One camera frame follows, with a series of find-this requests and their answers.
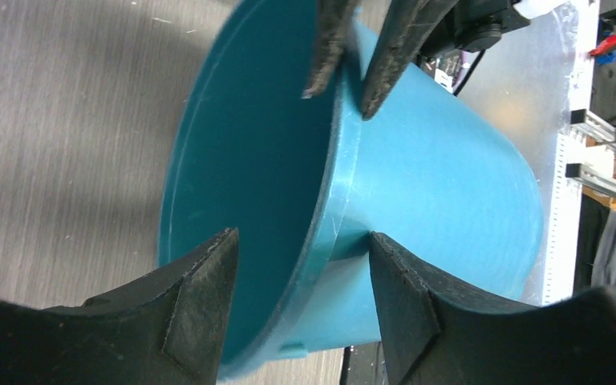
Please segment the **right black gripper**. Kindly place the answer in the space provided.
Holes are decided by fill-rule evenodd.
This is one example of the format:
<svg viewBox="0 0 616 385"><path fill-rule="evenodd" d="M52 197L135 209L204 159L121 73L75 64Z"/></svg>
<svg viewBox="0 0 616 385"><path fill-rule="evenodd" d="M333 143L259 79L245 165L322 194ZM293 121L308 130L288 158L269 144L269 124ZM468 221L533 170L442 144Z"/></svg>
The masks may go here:
<svg viewBox="0 0 616 385"><path fill-rule="evenodd" d="M530 24L510 0L393 0L363 80L361 113L371 119L408 64L452 50L476 53ZM317 32L303 99L322 94L342 57L357 0L316 1Z"/></svg>

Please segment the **teal plastic bucket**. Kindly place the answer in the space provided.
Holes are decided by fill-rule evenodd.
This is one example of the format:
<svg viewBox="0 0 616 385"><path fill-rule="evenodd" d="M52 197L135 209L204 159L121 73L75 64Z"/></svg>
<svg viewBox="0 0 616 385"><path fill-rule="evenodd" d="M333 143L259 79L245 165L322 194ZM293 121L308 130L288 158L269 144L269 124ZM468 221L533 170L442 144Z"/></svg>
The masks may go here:
<svg viewBox="0 0 616 385"><path fill-rule="evenodd" d="M378 341L368 235L517 299L537 258L535 176L501 132L414 65L370 120L376 35L356 22L326 91L301 96L312 1L244 1L215 39L164 184L161 265L224 228L239 262L219 380Z"/></svg>

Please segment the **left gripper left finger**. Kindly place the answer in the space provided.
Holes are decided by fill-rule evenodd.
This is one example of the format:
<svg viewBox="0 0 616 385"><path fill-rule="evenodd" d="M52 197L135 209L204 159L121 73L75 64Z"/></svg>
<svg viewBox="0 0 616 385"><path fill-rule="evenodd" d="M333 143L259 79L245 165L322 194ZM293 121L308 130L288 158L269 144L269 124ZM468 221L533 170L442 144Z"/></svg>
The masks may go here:
<svg viewBox="0 0 616 385"><path fill-rule="evenodd" d="M225 229L81 306L0 299L0 384L214 384L238 241Z"/></svg>

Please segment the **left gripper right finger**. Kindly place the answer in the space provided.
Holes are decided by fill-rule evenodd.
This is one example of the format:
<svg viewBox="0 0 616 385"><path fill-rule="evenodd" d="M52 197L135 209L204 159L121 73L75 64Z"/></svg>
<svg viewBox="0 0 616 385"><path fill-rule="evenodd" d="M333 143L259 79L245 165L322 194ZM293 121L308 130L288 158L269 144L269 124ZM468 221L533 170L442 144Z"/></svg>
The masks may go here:
<svg viewBox="0 0 616 385"><path fill-rule="evenodd" d="M616 384L616 286L537 307L489 293L384 233L371 280L391 384Z"/></svg>

